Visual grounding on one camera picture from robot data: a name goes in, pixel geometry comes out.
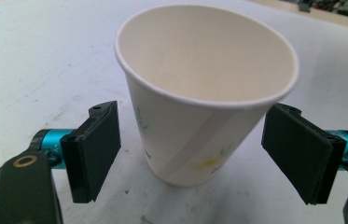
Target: circular hole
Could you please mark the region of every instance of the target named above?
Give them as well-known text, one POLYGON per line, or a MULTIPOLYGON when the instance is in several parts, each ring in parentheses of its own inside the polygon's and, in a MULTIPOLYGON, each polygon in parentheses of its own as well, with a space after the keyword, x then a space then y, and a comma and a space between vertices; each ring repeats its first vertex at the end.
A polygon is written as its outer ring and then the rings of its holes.
POLYGON ((13 162, 13 166, 17 167, 17 168, 21 168, 21 167, 29 166, 36 161, 37 161, 37 156, 33 156, 33 155, 32 156, 23 156, 21 158, 16 159, 13 162))
POLYGON ((19 159, 19 164, 24 165, 25 163, 30 162, 30 161, 32 161, 32 158, 23 157, 23 158, 19 159))

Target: white surface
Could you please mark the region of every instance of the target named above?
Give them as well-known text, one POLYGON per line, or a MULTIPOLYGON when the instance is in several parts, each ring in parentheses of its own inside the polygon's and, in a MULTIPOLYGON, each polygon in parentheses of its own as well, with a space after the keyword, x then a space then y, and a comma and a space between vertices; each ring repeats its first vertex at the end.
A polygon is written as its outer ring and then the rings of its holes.
MULTIPOLYGON (((260 145, 262 123, 206 185, 178 189, 146 165, 113 51, 126 18, 184 1, 0 1, 0 165, 43 128, 75 128, 88 108, 118 100, 122 149, 97 202, 72 204, 55 171, 66 223, 343 223, 348 174, 327 205, 306 206, 260 145)), ((348 28, 242 1, 229 8, 269 24, 299 55, 299 84, 283 100, 323 129, 348 129, 348 28)))

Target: white paper cup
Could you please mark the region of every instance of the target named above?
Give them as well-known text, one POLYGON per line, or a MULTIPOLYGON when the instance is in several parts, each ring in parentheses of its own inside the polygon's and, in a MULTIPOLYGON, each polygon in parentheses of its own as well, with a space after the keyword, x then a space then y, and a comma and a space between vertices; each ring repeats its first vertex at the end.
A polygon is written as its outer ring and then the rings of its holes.
POLYGON ((116 55, 149 167, 187 187, 216 174, 293 88, 299 69, 295 51, 273 29, 205 6, 130 17, 118 31, 116 55))

